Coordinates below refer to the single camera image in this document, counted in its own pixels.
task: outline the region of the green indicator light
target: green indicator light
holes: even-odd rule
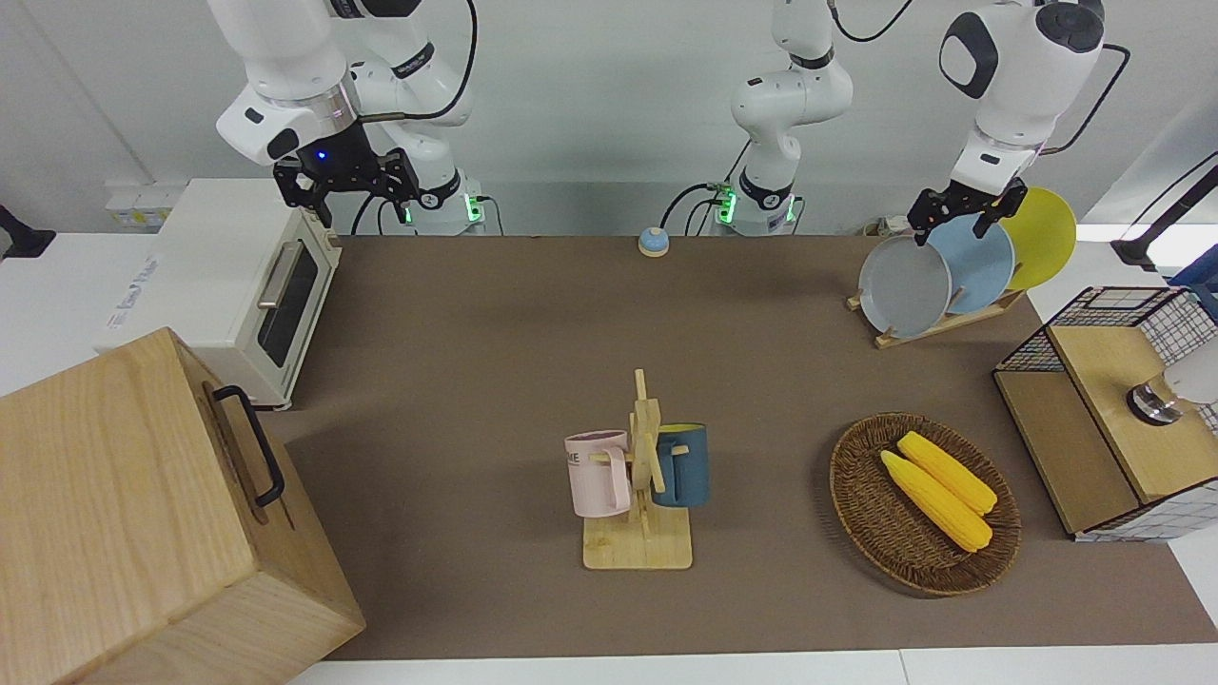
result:
[[[466,208],[465,213],[469,215],[469,221],[474,223],[482,221],[482,206],[479,205],[477,200],[466,195],[465,208]]]
[[[736,218],[736,193],[728,190],[727,196],[719,205],[719,223],[731,224],[733,218]]]

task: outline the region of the wooden crate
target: wooden crate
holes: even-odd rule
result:
[[[0,399],[0,684],[283,684],[363,629],[218,385],[162,329]]]
[[[1163,371],[1140,329],[1050,325],[1047,340],[1065,371],[994,378],[1067,533],[1167,512],[1218,479],[1218,439],[1199,414],[1155,427],[1125,405],[1130,388]]]

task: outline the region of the wicker basket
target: wicker basket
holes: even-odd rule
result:
[[[985,548],[968,553],[957,547],[888,475],[879,451],[899,453],[896,441],[910,430],[946,450],[998,494],[998,505],[985,514],[994,529]],[[829,494],[859,551],[899,583],[932,596],[989,587],[1019,548],[1019,511],[1002,474],[972,442],[924,417],[885,413],[851,425],[833,449]]]

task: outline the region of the mug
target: mug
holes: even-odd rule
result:
[[[706,427],[669,423],[660,427],[655,445],[664,474],[664,492],[652,488],[652,501],[661,507],[700,507],[710,499],[710,455]]]
[[[626,472],[630,441],[626,431],[581,433],[571,435],[564,444],[575,514],[603,518],[630,511],[631,486]]]

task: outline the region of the yellow corn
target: yellow corn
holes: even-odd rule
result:
[[[968,505],[968,508],[985,516],[994,511],[998,503],[998,495],[989,485],[982,483],[980,478],[956,461],[955,457],[944,452],[942,447],[926,439],[920,433],[910,430],[896,445],[901,452],[922,470],[929,473],[960,501]]]
[[[968,508],[959,497],[948,491],[938,480],[888,450],[879,452],[893,481],[922,509],[939,530],[960,545],[966,552],[976,552],[989,545],[994,531],[989,524]]]

